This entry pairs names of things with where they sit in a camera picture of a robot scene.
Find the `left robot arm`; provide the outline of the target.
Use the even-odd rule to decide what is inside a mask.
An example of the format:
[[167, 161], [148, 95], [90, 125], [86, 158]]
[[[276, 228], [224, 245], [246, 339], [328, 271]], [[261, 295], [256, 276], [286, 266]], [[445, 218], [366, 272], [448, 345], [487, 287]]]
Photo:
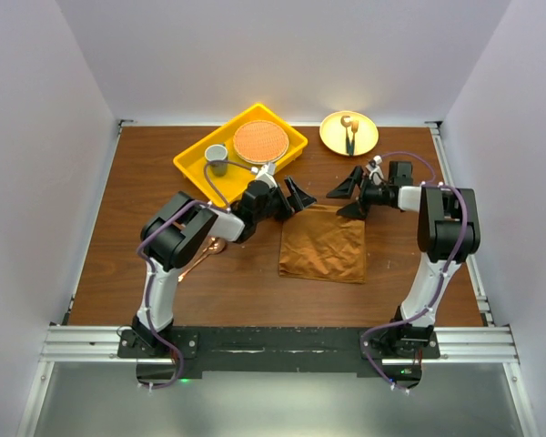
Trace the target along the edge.
[[274, 179], [253, 180], [240, 199], [225, 208], [180, 191], [141, 229], [136, 253], [147, 264], [147, 277], [132, 330], [148, 356], [160, 357], [172, 344], [169, 332], [178, 275], [206, 238], [242, 243], [254, 235], [261, 221], [285, 221], [317, 202], [291, 177], [284, 182], [287, 195]]

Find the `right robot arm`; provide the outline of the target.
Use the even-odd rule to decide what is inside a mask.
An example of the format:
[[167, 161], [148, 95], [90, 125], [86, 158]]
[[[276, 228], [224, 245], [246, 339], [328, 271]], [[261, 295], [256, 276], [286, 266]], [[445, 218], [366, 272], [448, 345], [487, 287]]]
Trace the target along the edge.
[[440, 301], [453, 275], [480, 246], [480, 224], [475, 193], [470, 188], [416, 185], [409, 161], [389, 162], [383, 176], [381, 157], [356, 166], [328, 198], [352, 198], [337, 214], [364, 220], [372, 206], [388, 206], [418, 214], [417, 244], [420, 264], [409, 294], [391, 322], [360, 336], [361, 349], [370, 357], [412, 357], [437, 345], [434, 325]]

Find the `brown cloth napkin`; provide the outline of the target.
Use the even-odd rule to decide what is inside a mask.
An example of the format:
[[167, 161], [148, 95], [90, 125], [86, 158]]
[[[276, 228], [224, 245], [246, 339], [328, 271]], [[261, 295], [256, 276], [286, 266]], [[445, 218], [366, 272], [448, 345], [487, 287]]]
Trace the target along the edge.
[[363, 284], [367, 277], [365, 223], [333, 206], [314, 205], [282, 225], [278, 274]]

